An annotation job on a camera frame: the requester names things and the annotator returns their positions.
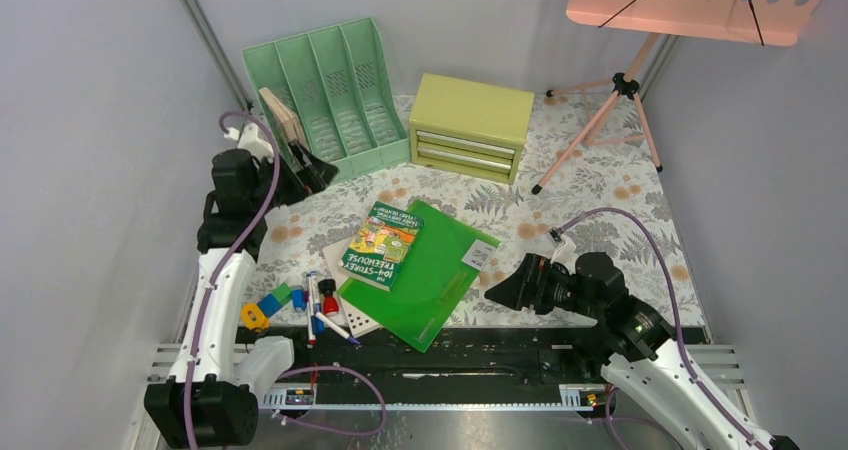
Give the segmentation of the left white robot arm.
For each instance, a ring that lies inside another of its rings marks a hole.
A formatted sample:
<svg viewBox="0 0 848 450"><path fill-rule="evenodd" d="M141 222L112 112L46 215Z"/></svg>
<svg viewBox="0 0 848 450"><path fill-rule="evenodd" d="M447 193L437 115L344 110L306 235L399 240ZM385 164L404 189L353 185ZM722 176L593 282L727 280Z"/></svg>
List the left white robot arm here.
<svg viewBox="0 0 848 450"><path fill-rule="evenodd" d="M267 232L268 210L324 190L336 166L294 143L292 170L250 124L247 145L212 159L214 188L197 234L198 276L186 335L160 383L148 385L144 408L173 449L244 446L256 433L259 402L277 378L296 381L310 355L287 337L263 337L241 362L234 360L239 303Z"/></svg>

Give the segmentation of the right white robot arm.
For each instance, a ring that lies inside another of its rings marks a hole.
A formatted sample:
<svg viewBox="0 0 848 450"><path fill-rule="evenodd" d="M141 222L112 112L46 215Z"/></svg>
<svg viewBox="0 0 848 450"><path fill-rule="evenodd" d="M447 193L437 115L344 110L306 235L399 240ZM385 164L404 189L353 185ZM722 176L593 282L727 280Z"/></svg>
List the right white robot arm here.
<svg viewBox="0 0 848 450"><path fill-rule="evenodd" d="M794 449L740 411L695 362L675 328L631 295L621 270L603 252L579 256L576 268L526 254L486 298L538 315L555 308L594 320L574 343L583 380L604 379L640 405L685 449Z"/></svg>

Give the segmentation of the green Treehouse book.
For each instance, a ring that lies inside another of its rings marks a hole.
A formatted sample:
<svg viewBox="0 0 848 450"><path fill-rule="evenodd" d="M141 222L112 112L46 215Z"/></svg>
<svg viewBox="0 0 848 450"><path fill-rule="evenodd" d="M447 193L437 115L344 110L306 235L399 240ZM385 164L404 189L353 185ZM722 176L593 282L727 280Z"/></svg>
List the green Treehouse book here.
<svg viewBox="0 0 848 450"><path fill-rule="evenodd" d="M390 291L423 226L422 217L375 202L342 254L339 270Z"/></svg>

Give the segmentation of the purple cartoon book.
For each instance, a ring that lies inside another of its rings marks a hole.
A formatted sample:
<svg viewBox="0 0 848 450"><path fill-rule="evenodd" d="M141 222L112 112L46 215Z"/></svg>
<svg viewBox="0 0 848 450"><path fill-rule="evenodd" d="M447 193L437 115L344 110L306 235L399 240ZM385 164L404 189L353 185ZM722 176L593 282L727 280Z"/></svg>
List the purple cartoon book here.
<svg viewBox="0 0 848 450"><path fill-rule="evenodd" d="M282 130L285 142L301 167L308 165L305 151L308 149L299 117L268 87L259 89L259 94Z"/></svg>

